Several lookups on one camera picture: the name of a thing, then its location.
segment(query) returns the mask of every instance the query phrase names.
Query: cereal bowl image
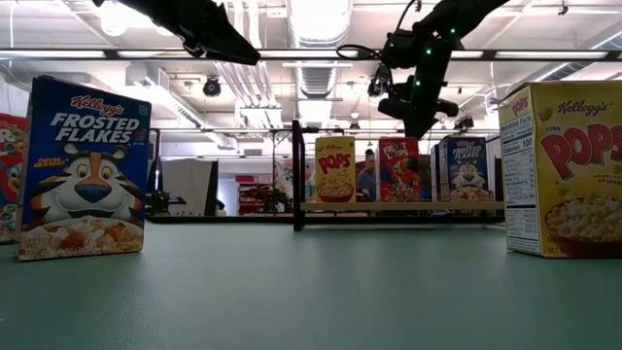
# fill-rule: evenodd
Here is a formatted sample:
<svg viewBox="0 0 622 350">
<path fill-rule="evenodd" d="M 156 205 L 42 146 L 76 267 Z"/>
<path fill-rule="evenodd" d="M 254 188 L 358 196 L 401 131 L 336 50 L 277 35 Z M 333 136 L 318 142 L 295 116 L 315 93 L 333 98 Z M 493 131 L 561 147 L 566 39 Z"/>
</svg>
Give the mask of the cereal bowl image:
<svg viewBox="0 0 622 350">
<path fill-rule="evenodd" d="M 317 188 L 318 197 L 325 203 L 344 203 L 354 195 L 354 187 L 344 181 L 328 181 Z"/>
<path fill-rule="evenodd" d="M 622 247 L 622 202 L 610 195 L 561 202 L 544 219 L 546 233 L 567 256 L 609 256 Z"/>
<path fill-rule="evenodd" d="M 143 230 L 128 222 L 95 218 L 63 220 L 22 234 L 23 260 L 138 252 Z"/>
<path fill-rule="evenodd" d="M 451 201 L 489 201 L 490 194 L 486 190 L 464 187 L 451 191 Z"/>
</svg>

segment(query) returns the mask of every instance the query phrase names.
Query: person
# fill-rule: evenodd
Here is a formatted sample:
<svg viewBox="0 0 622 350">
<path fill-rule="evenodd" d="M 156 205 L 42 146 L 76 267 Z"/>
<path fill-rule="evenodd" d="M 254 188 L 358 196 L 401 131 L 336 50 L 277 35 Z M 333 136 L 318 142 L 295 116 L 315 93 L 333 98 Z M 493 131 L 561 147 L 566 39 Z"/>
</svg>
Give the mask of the person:
<svg viewBox="0 0 622 350">
<path fill-rule="evenodd" d="M 365 169 L 359 173 L 357 185 L 360 193 L 367 195 L 369 201 L 376 200 L 376 155 L 371 150 L 365 151 Z"/>
</svg>

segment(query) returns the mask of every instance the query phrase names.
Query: corn pops box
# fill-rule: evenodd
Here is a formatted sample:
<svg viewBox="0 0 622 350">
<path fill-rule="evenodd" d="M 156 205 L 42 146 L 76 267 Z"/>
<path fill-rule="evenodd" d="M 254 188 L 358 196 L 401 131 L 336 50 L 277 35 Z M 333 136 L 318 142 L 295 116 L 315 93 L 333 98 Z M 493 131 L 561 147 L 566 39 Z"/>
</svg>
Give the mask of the corn pops box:
<svg viewBox="0 0 622 350">
<path fill-rule="evenodd" d="M 316 196 L 321 202 L 355 202 L 354 137 L 316 139 Z"/>
<path fill-rule="evenodd" d="M 621 82 L 534 83 L 501 104 L 509 249 L 622 257 Z"/>
<path fill-rule="evenodd" d="M 378 141 L 377 197 L 383 202 L 421 200 L 419 141 L 412 137 L 381 138 Z"/>
<path fill-rule="evenodd" d="M 489 201 L 486 138 L 449 137 L 440 142 L 442 201 Z"/>
<path fill-rule="evenodd" d="M 26 118 L 0 113 L 0 243 L 13 241 Z"/>
<path fill-rule="evenodd" d="M 142 249 L 151 108 L 51 77 L 34 79 L 20 260 Z"/>
</svg>

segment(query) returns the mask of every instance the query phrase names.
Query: kellogg's logo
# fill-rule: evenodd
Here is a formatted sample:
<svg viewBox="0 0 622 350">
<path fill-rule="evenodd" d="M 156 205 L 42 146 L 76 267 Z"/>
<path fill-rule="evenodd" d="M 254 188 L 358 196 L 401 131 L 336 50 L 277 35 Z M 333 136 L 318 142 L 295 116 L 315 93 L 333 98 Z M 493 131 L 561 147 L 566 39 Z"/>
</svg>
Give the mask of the kellogg's logo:
<svg viewBox="0 0 622 350">
<path fill-rule="evenodd" d="M 99 111 L 100 116 L 114 117 L 123 113 L 124 108 L 121 105 L 112 106 L 104 104 L 103 98 L 94 98 L 89 95 L 75 96 L 71 98 L 71 107 L 78 109 L 91 109 Z"/>
<path fill-rule="evenodd" d="M 467 141 L 467 140 L 458 141 L 458 147 L 473 147 L 473 146 L 475 146 L 475 141 Z"/>
<path fill-rule="evenodd" d="M 589 105 L 585 104 L 585 100 L 568 100 L 557 106 L 557 113 L 563 115 L 568 113 L 580 113 L 584 114 L 586 117 L 596 117 L 600 112 L 606 112 L 606 109 L 610 105 L 611 103 L 605 102 L 601 102 L 600 104 L 596 105 Z"/>
<path fill-rule="evenodd" d="M 518 114 L 524 111 L 527 107 L 529 107 L 529 97 L 523 97 L 514 102 L 512 105 L 512 112 L 514 112 L 514 116 L 518 116 Z"/>
</svg>

